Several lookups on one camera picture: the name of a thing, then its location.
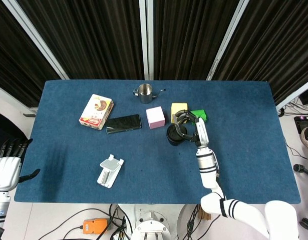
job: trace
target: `smartphone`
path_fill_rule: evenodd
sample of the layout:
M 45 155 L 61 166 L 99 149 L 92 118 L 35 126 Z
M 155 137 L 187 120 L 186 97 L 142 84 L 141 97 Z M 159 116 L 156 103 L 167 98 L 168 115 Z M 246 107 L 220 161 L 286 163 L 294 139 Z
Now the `smartphone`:
M 138 114 L 130 116 L 122 116 L 106 120 L 106 133 L 113 134 L 119 132 L 140 129 L 142 124 Z

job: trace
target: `pink block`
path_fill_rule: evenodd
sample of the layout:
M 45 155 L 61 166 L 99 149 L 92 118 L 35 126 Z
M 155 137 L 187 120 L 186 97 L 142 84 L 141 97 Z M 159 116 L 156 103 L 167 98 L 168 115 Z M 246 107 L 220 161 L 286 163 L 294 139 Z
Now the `pink block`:
M 150 129 L 165 126 L 165 117 L 161 106 L 146 109 L 146 115 Z

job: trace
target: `metal mug handle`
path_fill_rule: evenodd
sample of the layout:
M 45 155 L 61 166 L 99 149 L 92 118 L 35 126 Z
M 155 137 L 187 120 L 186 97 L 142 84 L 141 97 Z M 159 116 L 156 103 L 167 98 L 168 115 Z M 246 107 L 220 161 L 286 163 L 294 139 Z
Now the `metal mug handle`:
M 157 94 L 157 95 L 153 95 L 153 98 L 158 97 L 158 95 L 159 95 L 161 92 L 163 92 L 163 91 L 166 91 L 166 89 L 161 89 L 161 90 L 158 92 L 158 94 Z
M 134 90 L 133 90 L 133 95 L 135 95 L 135 96 L 138 97 L 138 89 L 134 89 Z

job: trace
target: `stainless steel cup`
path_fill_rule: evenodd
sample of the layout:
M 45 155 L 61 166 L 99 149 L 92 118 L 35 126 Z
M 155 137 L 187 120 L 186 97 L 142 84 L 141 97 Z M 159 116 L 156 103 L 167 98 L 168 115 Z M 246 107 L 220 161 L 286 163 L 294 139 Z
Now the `stainless steel cup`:
M 153 89 L 152 86 L 148 83 L 144 83 L 139 85 L 137 89 L 133 90 L 133 94 L 135 96 L 138 96 L 140 99 L 140 102 L 142 104 L 148 104 L 150 103 L 154 98 L 158 97 L 160 92 L 166 91 L 166 89 L 161 89 L 157 95 L 153 95 Z

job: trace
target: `snack box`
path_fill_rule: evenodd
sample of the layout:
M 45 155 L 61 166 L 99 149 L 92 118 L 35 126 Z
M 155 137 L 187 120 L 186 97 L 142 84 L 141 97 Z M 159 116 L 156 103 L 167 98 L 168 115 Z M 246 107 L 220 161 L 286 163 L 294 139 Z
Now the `snack box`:
M 84 126 L 101 130 L 113 106 L 114 103 L 110 98 L 93 94 L 80 116 L 79 122 Z

